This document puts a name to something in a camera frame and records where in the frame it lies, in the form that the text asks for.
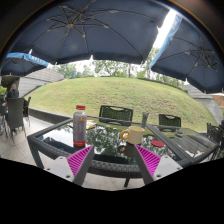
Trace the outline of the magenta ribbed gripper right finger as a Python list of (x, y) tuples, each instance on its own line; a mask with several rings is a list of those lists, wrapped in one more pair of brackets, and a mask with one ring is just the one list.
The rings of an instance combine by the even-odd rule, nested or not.
[(145, 185), (182, 169), (182, 167), (168, 155), (159, 156), (139, 145), (135, 145), (134, 156)]

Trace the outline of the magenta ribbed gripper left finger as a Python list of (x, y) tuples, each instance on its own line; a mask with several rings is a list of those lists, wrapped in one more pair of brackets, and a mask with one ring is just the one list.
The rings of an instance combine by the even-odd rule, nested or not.
[(59, 156), (45, 170), (81, 186), (94, 157), (94, 146), (90, 145), (68, 157)]

